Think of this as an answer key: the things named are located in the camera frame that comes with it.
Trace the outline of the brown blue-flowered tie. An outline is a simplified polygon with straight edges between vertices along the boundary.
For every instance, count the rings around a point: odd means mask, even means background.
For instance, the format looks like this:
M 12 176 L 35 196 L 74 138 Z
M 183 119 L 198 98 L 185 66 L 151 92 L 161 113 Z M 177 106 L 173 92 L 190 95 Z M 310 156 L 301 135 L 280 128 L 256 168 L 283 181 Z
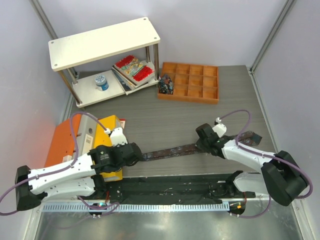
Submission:
M 242 133 L 239 136 L 238 141 L 246 146 L 254 147 L 260 144 L 262 138 L 263 138 L 262 136 L 249 130 Z M 202 154 L 202 153 L 205 153 L 205 152 L 199 149 L 196 146 L 196 144 L 193 143 L 193 144 L 181 145 L 177 147 L 143 153 L 142 161 L 148 162 L 148 161 L 155 161 L 155 160 L 168 159 L 168 158 L 174 158 L 174 157 L 180 157 L 180 156 L 186 156 L 186 155 Z

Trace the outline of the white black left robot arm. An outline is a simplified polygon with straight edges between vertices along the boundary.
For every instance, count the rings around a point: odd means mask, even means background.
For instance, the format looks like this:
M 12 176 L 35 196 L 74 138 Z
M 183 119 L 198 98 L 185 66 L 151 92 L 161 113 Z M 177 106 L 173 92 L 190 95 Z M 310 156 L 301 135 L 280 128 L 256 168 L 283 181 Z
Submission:
M 124 166 L 133 166 L 143 160 L 143 154 L 136 143 L 118 146 L 99 145 L 88 153 L 78 157 L 75 164 L 66 162 L 42 169 L 31 170 L 24 165 L 17 169 L 15 183 L 16 210 L 26 211 L 41 204 L 45 187 L 52 187 L 77 177 L 91 177 L 100 173 L 111 173 Z

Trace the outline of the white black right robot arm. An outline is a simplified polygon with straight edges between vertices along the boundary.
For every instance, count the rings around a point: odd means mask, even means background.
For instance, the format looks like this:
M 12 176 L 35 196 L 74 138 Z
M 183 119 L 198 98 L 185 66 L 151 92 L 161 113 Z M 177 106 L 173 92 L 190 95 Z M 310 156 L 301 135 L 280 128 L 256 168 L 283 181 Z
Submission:
M 286 151 L 265 152 L 246 146 L 226 135 L 222 123 L 207 123 L 196 128 L 196 146 L 204 152 L 225 160 L 236 161 L 255 170 L 239 173 L 226 184 L 226 193 L 233 198 L 243 192 L 269 195 L 275 202 L 288 206 L 310 186 L 292 156 Z

